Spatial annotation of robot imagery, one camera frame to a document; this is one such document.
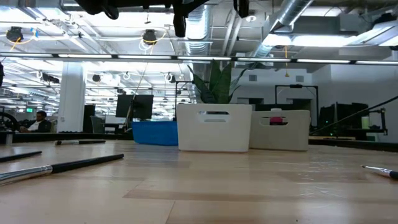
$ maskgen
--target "white storage bin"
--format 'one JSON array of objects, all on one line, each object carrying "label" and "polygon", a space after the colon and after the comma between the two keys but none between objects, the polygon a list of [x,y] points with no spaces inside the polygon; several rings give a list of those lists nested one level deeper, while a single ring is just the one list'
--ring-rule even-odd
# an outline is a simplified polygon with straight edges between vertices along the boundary
[{"label": "white storage bin", "polygon": [[[271,118],[282,118],[283,125],[270,125]],[[307,151],[309,126],[307,110],[252,112],[250,148]]]},{"label": "white storage bin", "polygon": [[[206,114],[209,111],[229,114]],[[247,152],[251,105],[177,105],[178,148],[181,151]]]}]

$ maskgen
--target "green leaf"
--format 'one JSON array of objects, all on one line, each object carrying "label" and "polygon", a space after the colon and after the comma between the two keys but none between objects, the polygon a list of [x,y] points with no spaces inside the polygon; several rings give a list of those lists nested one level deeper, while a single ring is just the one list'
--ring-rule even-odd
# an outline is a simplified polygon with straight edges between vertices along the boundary
[{"label": "green leaf", "polygon": [[230,90],[237,89],[236,86],[239,83],[239,79],[241,79],[241,77],[243,76],[243,74],[245,73],[246,70],[247,70],[247,68],[242,70],[242,72],[239,74],[239,76],[231,82],[231,86],[229,87]]},{"label": "green leaf", "polygon": [[220,65],[217,61],[212,60],[211,61],[211,68],[210,68],[210,84],[209,84],[209,89],[211,92],[213,92],[214,87],[217,86],[218,80],[220,80],[221,77],[221,70],[220,70]]},{"label": "green leaf", "polygon": [[233,97],[233,95],[234,95],[234,92],[235,92],[239,87],[241,87],[241,86],[237,86],[237,87],[232,91],[232,93],[230,94],[230,96],[229,96],[229,98],[228,98],[228,103],[231,102],[232,97]]},{"label": "green leaf", "polygon": [[193,82],[200,92],[200,99],[204,103],[217,103],[214,95],[207,88],[206,83],[198,76],[193,74]]},{"label": "green leaf", "polygon": [[213,89],[218,103],[229,103],[229,86],[231,84],[232,63],[227,64],[221,72],[221,77]]}]

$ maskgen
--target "wooden table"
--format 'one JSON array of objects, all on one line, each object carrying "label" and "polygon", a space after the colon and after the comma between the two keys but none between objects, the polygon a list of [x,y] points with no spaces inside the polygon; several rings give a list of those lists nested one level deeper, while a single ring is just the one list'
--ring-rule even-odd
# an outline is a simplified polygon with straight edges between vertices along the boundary
[{"label": "wooden table", "polygon": [[0,147],[0,172],[124,153],[125,159],[0,186],[1,223],[398,223],[398,185],[361,164],[398,170],[391,152],[179,152],[132,141]]}]

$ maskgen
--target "person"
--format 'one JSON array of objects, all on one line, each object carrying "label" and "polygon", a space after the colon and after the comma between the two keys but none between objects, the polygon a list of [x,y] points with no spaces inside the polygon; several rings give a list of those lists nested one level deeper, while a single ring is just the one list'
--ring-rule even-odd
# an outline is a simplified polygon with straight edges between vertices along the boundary
[{"label": "person", "polygon": [[29,127],[21,127],[22,133],[49,133],[51,131],[51,122],[45,119],[47,113],[39,111],[36,114],[36,121],[30,123]]}]

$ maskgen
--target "blue bin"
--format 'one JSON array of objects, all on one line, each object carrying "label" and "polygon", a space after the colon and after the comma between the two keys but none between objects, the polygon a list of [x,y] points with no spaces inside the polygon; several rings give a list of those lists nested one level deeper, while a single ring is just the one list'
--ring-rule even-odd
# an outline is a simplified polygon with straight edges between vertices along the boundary
[{"label": "blue bin", "polygon": [[132,122],[132,134],[139,144],[178,146],[176,121]]}]

